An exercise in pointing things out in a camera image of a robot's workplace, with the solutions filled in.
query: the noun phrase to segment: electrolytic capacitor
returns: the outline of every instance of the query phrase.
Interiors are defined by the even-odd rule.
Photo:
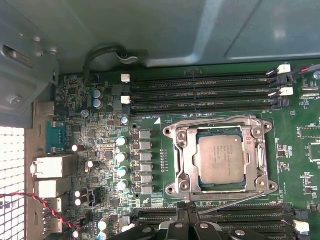
[[[83,117],[85,119],[89,116],[89,110],[87,110],[87,109],[82,110],[80,114],[81,114],[81,117]]]
[[[81,190],[79,190],[79,191],[76,191],[75,193],[74,193],[74,196],[76,197],[76,198],[80,198],[81,196],[84,196],[84,195],[87,195],[88,194],[88,189],[87,188],[82,188]]]
[[[118,154],[115,156],[116,161],[117,161],[118,163],[122,163],[124,160],[127,159],[127,157],[128,157],[128,154],[125,153],[125,152],[120,152],[120,153],[118,153]]]
[[[96,109],[101,109],[104,106],[104,103],[99,99],[95,99],[92,103],[92,106],[94,106]]]
[[[120,178],[123,178],[128,173],[128,168],[126,166],[119,167],[117,173]]]
[[[85,150],[85,146],[83,146],[83,145],[73,145],[72,146],[72,151],[73,152],[83,152],[84,150]]]
[[[98,229],[100,231],[103,231],[107,229],[107,225],[108,225],[108,219],[106,219],[105,217],[101,218],[100,222],[98,223]]]
[[[100,162],[98,160],[88,161],[88,167],[91,169],[99,167],[99,165],[100,165]]]
[[[128,187],[128,185],[129,185],[128,180],[123,179],[120,182],[118,182],[117,187],[119,191],[123,191]]]
[[[127,139],[124,136],[118,137],[116,140],[116,144],[118,146],[124,146],[127,143]]]
[[[94,90],[92,95],[95,99],[102,99],[102,97],[103,97],[103,95],[101,94],[101,92],[99,90]]]
[[[78,239],[80,238],[81,234],[83,234],[86,230],[87,229],[84,226],[80,227],[72,233],[72,237]]]
[[[98,240],[107,240],[109,237],[109,230],[105,229],[99,232],[98,234]]]
[[[121,118],[121,124],[122,124],[122,125],[128,125],[128,123],[129,123],[129,118],[126,117],[126,116],[123,116],[123,117]]]
[[[76,199],[76,200],[74,201],[74,204],[75,204],[76,206],[81,206],[82,204],[85,204],[85,203],[87,203],[87,202],[88,202],[88,197],[87,197],[87,196],[82,196],[82,197]]]

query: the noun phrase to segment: black capacitor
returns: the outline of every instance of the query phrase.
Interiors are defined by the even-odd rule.
[[[74,193],[74,196],[76,197],[76,198],[80,198],[80,197],[82,197],[82,196],[84,196],[84,195],[87,195],[88,194],[88,189],[87,188],[82,188],[81,190],[79,190],[79,191],[76,191],[75,193]]]
[[[99,167],[99,165],[100,165],[100,162],[98,160],[88,161],[88,167],[91,169]]]
[[[73,152],[83,152],[84,150],[85,150],[85,146],[83,146],[83,145],[73,145],[72,146],[72,151]]]
[[[81,206],[81,205],[86,204],[86,203],[88,203],[88,197],[87,196],[82,196],[82,197],[80,197],[80,198],[78,198],[78,199],[76,199],[74,201],[74,204],[76,206]]]

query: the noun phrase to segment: cpu socket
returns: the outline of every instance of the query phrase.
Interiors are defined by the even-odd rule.
[[[166,194],[185,201],[239,200],[270,194],[265,134],[273,125],[255,116],[183,120],[166,127],[173,140],[175,182]]]

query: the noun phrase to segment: motherboard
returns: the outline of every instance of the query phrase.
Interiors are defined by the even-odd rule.
[[[201,211],[248,199],[203,216],[224,232],[241,226],[271,239],[319,239],[320,79],[290,78],[281,65],[94,73],[86,84],[82,74],[61,75],[45,150],[77,155],[77,163],[69,189],[56,183],[66,193],[40,195],[64,202],[60,212],[81,228],[44,234],[103,240],[134,212],[158,227],[181,201]]]

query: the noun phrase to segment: white capacitor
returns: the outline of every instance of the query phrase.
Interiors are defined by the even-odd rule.
[[[100,101],[99,99],[95,99],[92,102],[92,105],[96,108],[96,109],[101,109],[104,106],[104,103],[102,101]]]
[[[127,143],[127,139],[124,136],[118,137],[116,140],[116,144],[118,146],[124,146]]]
[[[98,229],[100,231],[107,229],[107,224],[108,224],[108,219],[106,219],[105,217],[101,218],[100,222],[98,223]]]
[[[121,118],[121,123],[122,123],[123,125],[127,125],[127,124],[129,123],[129,118],[127,118],[126,116],[123,116],[123,117]]]
[[[117,187],[118,187],[118,190],[119,191],[123,191],[123,190],[125,190],[127,187],[128,187],[128,185],[129,185],[129,182],[128,182],[128,180],[121,180],[119,183],[118,183],[118,185],[117,185]]]
[[[128,168],[126,166],[121,166],[119,167],[117,173],[120,178],[123,178],[125,175],[127,175]]]
[[[128,157],[128,155],[125,152],[120,152],[115,156],[116,161],[118,163],[122,163],[124,160],[127,159],[127,157]]]
[[[109,237],[108,229],[105,229],[98,234],[98,240],[107,240],[108,237]]]
[[[95,99],[102,99],[102,94],[101,94],[101,92],[99,90],[94,90],[93,91],[93,97]]]

